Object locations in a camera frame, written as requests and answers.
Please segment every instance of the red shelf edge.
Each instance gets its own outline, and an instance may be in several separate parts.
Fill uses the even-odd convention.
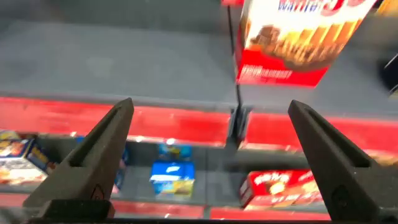
[[[28,194],[0,193],[0,207],[22,207]],[[203,218],[204,206],[111,200],[117,213],[155,217]]]
[[[86,135],[112,105],[0,97],[0,129]],[[226,144],[228,113],[135,106],[129,139],[180,144]]]
[[[376,154],[398,156],[398,121],[334,118],[327,120],[361,149]],[[248,115],[246,136],[240,149],[301,151],[301,145],[287,114]]]
[[[244,211],[240,208],[215,207],[210,218],[218,220],[330,220],[329,214],[295,211],[258,210]]]

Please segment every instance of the wafer box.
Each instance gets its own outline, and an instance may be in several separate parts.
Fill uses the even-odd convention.
[[[245,210],[308,205],[322,201],[310,170],[250,172],[239,194]]]
[[[315,87],[375,1],[246,0],[237,82]]]

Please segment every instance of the gray shelf surface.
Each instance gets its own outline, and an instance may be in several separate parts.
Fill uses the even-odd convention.
[[[74,139],[40,138],[39,144],[49,156],[62,160],[75,146]],[[127,167],[124,183],[118,194],[112,198],[133,202],[177,203],[204,205],[211,207],[240,207],[239,188],[244,178],[253,170],[308,169],[304,156],[263,151],[237,151],[229,142],[222,149],[193,147],[195,164],[195,184],[191,198],[157,198],[149,182],[153,162],[157,159],[158,146],[149,143],[128,142],[131,160]],[[0,192],[29,194],[36,188],[30,186],[0,185]],[[281,208],[283,210],[326,212],[324,205]],[[0,220],[12,214],[21,218],[30,215],[18,208],[0,208]],[[118,214],[118,217],[131,217],[131,214]]]
[[[314,89],[240,85],[242,107],[286,113],[295,99],[325,115],[398,119],[398,99],[389,98],[378,72],[378,63],[398,53],[397,22],[396,18],[369,15]]]
[[[0,94],[235,108],[219,1],[0,2]]]

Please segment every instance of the product packaging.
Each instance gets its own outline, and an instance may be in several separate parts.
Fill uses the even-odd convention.
[[[78,136],[76,138],[77,142],[82,142],[83,140],[84,140],[83,136]],[[124,181],[124,175],[126,173],[126,166],[127,166],[129,159],[130,159],[130,153],[129,153],[128,148],[125,147],[123,154],[122,154],[122,158],[120,159],[120,162],[119,162],[119,169],[116,173],[116,177],[114,180],[114,185],[112,188],[113,194],[117,194],[121,190],[121,187],[122,187],[123,181]]]
[[[245,210],[308,205],[322,201],[310,170],[250,172],[239,191]]]
[[[192,157],[192,147],[187,145],[174,146],[169,144],[159,144],[159,158],[166,161],[181,160],[190,161]]]
[[[12,139],[19,140],[21,137],[15,131],[0,130],[0,141]]]
[[[183,196],[192,194],[195,167],[192,162],[156,161],[150,177],[157,196]]]
[[[398,16],[398,1],[384,0],[377,10],[377,14],[382,16]]]
[[[0,141],[0,183],[21,185],[43,181],[57,163],[47,157],[35,139]]]
[[[315,87],[376,0],[246,0],[240,84]]]

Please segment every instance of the store shelf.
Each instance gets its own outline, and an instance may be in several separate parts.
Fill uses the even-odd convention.
[[[28,131],[86,134],[102,106],[131,97],[142,108],[133,137],[220,145],[190,128],[209,119],[197,129],[225,144],[238,106],[228,27],[227,9],[212,0],[2,1],[0,95],[20,98],[1,98],[0,108],[12,101],[21,107],[14,117],[27,108],[37,115],[30,120],[45,120]],[[26,131],[1,119],[0,128]]]
[[[393,137],[398,131],[398,99],[389,97],[379,77],[381,64],[398,49],[397,21],[368,16],[314,89],[241,85],[247,118],[241,129],[241,149],[300,150],[287,116],[290,102],[299,100],[326,116],[362,149],[398,154],[398,141]]]
[[[40,138],[39,143],[56,160],[62,160],[76,146],[76,141],[70,138],[46,137]],[[186,200],[158,198],[149,182],[150,168],[157,159],[157,145],[129,142],[127,148],[131,152],[131,160],[123,187],[118,194],[112,195],[117,217],[211,218],[212,208],[228,207],[232,218],[236,211],[241,211],[238,192],[250,171],[308,168],[304,157],[297,160],[297,156],[291,154],[237,152],[236,146],[231,142],[220,150],[194,147],[192,158],[195,164],[195,185],[192,197]],[[35,185],[0,185],[0,211],[11,211],[18,219],[28,217],[32,212],[25,211],[21,206],[34,189]],[[292,216],[291,210],[309,216],[319,213],[324,215],[326,212],[324,206],[281,208],[273,217],[277,214],[279,219],[286,214]]]

